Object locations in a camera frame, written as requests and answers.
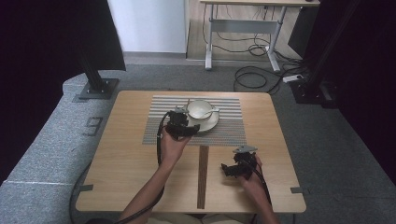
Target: black tripod base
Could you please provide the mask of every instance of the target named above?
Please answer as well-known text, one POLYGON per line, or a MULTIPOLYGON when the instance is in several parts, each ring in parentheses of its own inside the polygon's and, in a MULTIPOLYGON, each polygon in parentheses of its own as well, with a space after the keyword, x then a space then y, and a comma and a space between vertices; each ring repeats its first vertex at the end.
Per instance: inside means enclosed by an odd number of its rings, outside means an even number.
POLYGON ((102 78, 102 81, 103 85, 101 90, 92 89, 90 83, 88 82, 78 98, 81 100, 110 99, 113 91, 116 89, 117 84, 119 83, 119 80, 117 78, 102 78))
POLYGON ((302 82, 290 82, 290 87, 297 104, 321 105, 325 101, 321 91, 316 94, 306 94, 302 82))
POLYGON ((320 85, 318 92, 315 92, 315 94, 307 94, 304 83, 302 82, 290 82, 290 88, 297 104, 322 105, 324 108, 337 108, 333 94, 334 87, 329 83, 320 85))

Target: gray carpet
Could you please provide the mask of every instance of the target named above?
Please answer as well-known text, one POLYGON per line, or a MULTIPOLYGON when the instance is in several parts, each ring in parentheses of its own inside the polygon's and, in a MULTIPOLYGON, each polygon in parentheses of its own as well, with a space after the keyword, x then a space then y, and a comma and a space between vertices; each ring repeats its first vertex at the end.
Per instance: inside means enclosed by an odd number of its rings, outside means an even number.
MULTIPOLYGON (((119 78, 117 91, 233 91, 237 69, 217 66, 206 72, 193 65, 130 64, 127 72, 101 75, 119 78)), ((274 81, 276 77, 268 76, 267 86, 254 91, 266 91, 274 81)), ((69 196, 93 158, 117 97, 74 103, 86 82, 80 75, 64 83, 57 108, 2 184, 1 223, 71 223, 69 196), (103 118, 95 136, 84 135, 92 133, 86 127, 89 117, 103 118)), ((246 82, 257 84, 262 78, 249 77, 246 82)), ((295 104, 289 86, 283 83, 272 99, 307 206, 295 223, 396 223, 396 188, 341 113, 319 105, 295 104)), ((119 215, 72 212, 76 223, 119 215)), ((292 215, 279 217, 282 223, 292 223, 292 215)))

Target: white saucer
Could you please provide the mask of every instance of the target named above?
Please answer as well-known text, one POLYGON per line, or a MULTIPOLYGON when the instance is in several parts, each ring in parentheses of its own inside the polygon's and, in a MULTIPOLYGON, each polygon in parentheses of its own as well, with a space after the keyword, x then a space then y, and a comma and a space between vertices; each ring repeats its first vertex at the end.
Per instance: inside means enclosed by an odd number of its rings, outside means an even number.
POLYGON ((193 119, 190 116, 188 116, 189 120, 189 126, 194 126, 195 124, 201 124, 201 127, 198 131, 198 133, 203 133, 211 130, 218 124, 219 122, 219 112, 213 112, 212 116, 210 116, 209 119, 204 119, 204 120, 199 120, 199 119, 193 119))

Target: human hand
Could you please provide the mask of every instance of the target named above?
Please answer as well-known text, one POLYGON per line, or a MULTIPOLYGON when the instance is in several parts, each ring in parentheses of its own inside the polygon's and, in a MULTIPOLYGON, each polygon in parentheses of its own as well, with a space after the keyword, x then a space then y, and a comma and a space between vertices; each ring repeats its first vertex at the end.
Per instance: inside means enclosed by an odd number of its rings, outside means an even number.
MULTIPOLYGON (((257 162, 256 170, 262 174, 262 161, 257 154, 255 154, 255 158, 257 162)), ((264 188, 262 187, 262 182, 256 174, 253 173, 249 179, 246 179, 245 176, 240 175, 237 177, 237 179, 244 188, 247 196, 254 203, 258 203, 258 200, 267 199, 264 188)))
POLYGON ((174 166, 178 159, 180 159, 184 147, 191 140, 191 137, 184 137, 180 140, 174 139, 165 128, 162 131, 163 138, 161 139, 161 158, 162 163, 174 166))

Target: black curtain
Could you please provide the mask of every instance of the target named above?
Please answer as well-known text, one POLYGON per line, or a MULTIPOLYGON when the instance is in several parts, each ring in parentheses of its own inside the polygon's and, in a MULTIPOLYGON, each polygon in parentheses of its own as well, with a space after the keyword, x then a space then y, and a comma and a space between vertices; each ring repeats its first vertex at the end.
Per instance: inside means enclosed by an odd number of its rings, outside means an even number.
POLYGON ((336 103, 390 179, 396 183, 396 10, 392 1, 325 0, 315 23, 307 57, 320 81, 336 87, 336 103), (343 21, 349 4, 356 4, 349 20, 343 21), (339 38, 329 49, 324 64, 320 46, 331 39, 345 22, 339 38))
POLYGON ((97 70, 125 70, 106 0, 0 3, 0 179, 32 144, 63 95, 62 85, 84 71, 80 43, 97 70))

